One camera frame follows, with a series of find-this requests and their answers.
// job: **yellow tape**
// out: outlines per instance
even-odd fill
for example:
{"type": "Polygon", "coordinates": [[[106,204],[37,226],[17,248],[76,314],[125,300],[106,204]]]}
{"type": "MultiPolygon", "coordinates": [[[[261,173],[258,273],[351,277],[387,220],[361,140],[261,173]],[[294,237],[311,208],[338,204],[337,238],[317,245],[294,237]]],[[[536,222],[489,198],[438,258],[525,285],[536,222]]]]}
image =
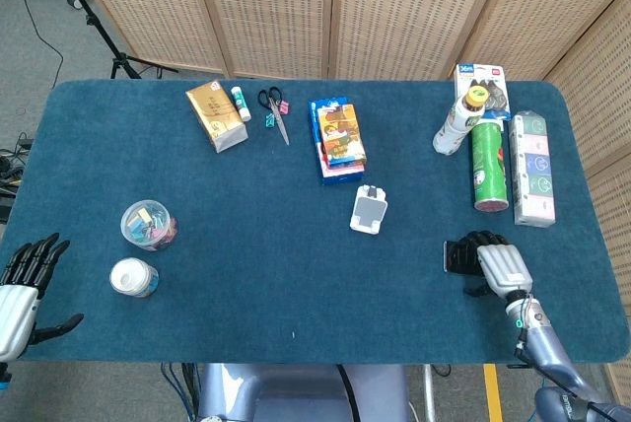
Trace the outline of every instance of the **yellow tape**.
{"type": "Polygon", "coordinates": [[[497,384],[495,365],[484,365],[484,385],[486,386],[486,401],[489,406],[489,422],[502,422],[502,403],[500,402],[500,388],[497,384]]]}

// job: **white bottle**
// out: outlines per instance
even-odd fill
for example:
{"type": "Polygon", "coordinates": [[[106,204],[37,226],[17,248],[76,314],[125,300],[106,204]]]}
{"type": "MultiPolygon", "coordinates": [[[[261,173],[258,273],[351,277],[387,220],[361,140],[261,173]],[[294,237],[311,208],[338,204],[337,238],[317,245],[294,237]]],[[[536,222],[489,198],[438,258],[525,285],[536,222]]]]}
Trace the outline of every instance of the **white bottle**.
{"type": "Polygon", "coordinates": [[[457,151],[466,134],[484,114],[484,104],[488,98],[488,91],[475,85],[469,88],[466,95],[456,100],[445,123],[434,136],[432,144],[437,153],[449,156],[457,151]]]}
{"type": "Polygon", "coordinates": [[[159,280],[155,267],[135,257],[120,260],[109,274],[113,290],[132,297],[150,296],[158,287],[159,280]]]}

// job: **scissors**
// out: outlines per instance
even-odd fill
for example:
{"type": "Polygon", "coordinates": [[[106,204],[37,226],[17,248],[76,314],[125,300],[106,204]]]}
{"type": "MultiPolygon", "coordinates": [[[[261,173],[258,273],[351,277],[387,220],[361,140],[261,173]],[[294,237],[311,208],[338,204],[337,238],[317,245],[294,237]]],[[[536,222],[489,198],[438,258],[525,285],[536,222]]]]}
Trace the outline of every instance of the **scissors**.
{"type": "Polygon", "coordinates": [[[283,93],[278,87],[270,87],[269,90],[261,90],[258,93],[258,104],[264,108],[272,110],[276,123],[278,124],[278,129],[280,129],[280,134],[283,135],[285,144],[289,146],[289,136],[287,136],[287,130],[285,129],[283,117],[280,115],[280,111],[278,110],[282,101],[283,93]]]}

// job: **white jar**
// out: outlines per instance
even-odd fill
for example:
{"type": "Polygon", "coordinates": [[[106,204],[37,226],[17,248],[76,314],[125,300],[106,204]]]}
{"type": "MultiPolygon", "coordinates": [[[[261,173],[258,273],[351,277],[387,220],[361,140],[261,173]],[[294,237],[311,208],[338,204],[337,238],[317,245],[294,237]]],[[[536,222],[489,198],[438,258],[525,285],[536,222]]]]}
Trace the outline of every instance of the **white jar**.
{"type": "Polygon", "coordinates": [[[159,280],[155,267],[135,257],[121,259],[109,274],[113,290],[132,297],[150,296],[158,287],[159,280]]]}

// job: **tripod stand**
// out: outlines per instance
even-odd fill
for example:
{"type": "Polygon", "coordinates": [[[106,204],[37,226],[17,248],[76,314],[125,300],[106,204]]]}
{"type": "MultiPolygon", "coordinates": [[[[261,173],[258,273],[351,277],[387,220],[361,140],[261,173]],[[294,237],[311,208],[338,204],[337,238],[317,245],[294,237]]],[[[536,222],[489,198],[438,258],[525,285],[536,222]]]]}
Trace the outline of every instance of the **tripod stand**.
{"type": "Polygon", "coordinates": [[[99,32],[99,34],[101,35],[105,43],[107,44],[107,47],[109,47],[109,50],[111,50],[112,54],[114,54],[114,58],[112,59],[112,65],[111,65],[111,73],[109,75],[110,79],[113,79],[116,77],[116,72],[120,68],[125,71],[125,73],[129,76],[130,79],[141,79],[142,77],[140,77],[140,74],[136,72],[136,70],[131,66],[131,64],[129,64],[130,60],[133,60],[134,62],[139,62],[141,64],[149,65],[151,67],[156,67],[156,69],[158,69],[159,79],[162,78],[163,70],[168,70],[170,72],[177,72],[176,69],[173,69],[171,67],[166,67],[164,65],[160,65],[155,62],[150,62],[148,60],[139,59],[137,57],[127,55],[124,52],[121,52],[120,50],[118,50],[118,47],[116,47],[116,44],[114,44],[114,41],[111,39],[111,37],[109,37],[109,34],[103,27],[101,20],[95,14],[95,12],[92,11],[92,8],[90,8],[90,5],[88,4],[88,2],[86,0],[79,0],[79,2],[81,2],[81,5],[83,6],[84,10],[86,10],[86,22],[88,23],[88,25],[94,26],[97,29],[97,31],[99,32]]]}

